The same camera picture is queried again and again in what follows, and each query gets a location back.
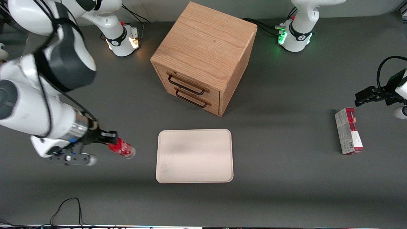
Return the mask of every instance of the wooden cabinet top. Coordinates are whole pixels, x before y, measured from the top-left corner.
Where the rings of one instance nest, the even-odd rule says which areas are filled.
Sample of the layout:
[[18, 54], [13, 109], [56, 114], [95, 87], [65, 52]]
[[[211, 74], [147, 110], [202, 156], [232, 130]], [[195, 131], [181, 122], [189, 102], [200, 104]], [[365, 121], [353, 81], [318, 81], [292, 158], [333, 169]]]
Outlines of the wooden cabinet top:
[[190, 2], [151, 61], [224, 91], [256, 31], [253, 23]]

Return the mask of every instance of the green indicator light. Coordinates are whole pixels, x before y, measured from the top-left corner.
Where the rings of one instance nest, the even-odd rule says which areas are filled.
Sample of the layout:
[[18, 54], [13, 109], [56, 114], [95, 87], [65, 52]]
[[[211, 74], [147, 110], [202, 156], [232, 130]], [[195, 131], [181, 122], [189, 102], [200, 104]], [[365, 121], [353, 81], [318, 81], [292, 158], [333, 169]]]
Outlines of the green indicator light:
[[309, 42], [311, 41], [311, 37], [312, 37], [312, 33], [309, 35], [309, 39], [308, 39], [308, 41], [306, 42], [306, 44], [309, 44]]
[[280, 38], [278, 39], [279, 44], [284, 44], [285, 38], [287, 37], [287, 32], [284, 31], [283, 34], [280, 35]]

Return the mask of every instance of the red can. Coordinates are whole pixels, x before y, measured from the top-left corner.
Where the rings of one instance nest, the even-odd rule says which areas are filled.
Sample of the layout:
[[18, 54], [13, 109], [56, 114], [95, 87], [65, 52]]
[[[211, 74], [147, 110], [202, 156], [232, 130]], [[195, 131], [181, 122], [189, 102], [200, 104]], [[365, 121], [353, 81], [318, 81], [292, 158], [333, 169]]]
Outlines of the red can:
[[127, 159], [134, 157], [136, 150], [121, 138], [117, 140], [117, 144], [108, 144], [109, 149]]

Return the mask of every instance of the gray table surface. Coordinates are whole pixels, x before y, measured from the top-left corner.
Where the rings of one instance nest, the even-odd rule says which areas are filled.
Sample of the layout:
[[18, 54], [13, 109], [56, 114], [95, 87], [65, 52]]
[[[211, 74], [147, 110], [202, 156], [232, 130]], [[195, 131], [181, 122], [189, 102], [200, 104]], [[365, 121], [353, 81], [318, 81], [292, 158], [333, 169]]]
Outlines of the gray table surface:
[[[94, 166], [49, 165], [29, 135], [0, 127], [1, 218], [47, 223], [75, 196], [90, 224], [407, 228], [407, 121], [384, 103], [357, 108], [365, 152], [343, 156], [333, 116], [374, 85], [384, 58], [407, 55], [399, 13], [322, 18], [300, 53], [259, 30], [222, 118], [164, 90], [149, 59], [171, 26], [146, 25], [141, 49], [128, 57], [114, 56], [96, 27], [82, 27], [98, 74], [70, 94], [137, 155], [127, 160], [93, 144], [85, 150], [98, 156]], [[386, 64], [383, 83], [405, 66]], [[205, 128], [232, 132], [232, 182], [159, 184], [158, 134]], [[76, 224], [77, 214], [76, 203], [67, 203], [55, 222]]]

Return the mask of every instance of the wooden drawer cabinet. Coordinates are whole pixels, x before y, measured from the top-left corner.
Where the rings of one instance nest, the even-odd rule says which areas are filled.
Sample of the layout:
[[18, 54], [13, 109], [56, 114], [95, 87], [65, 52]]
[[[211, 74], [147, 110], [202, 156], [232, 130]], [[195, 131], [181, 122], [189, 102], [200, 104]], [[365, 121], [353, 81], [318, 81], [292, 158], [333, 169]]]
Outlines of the wooden drawer cabinet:
[[256, 32], [250, 22], [190, 2], [150, 60], [169, 94], [222, 116]]

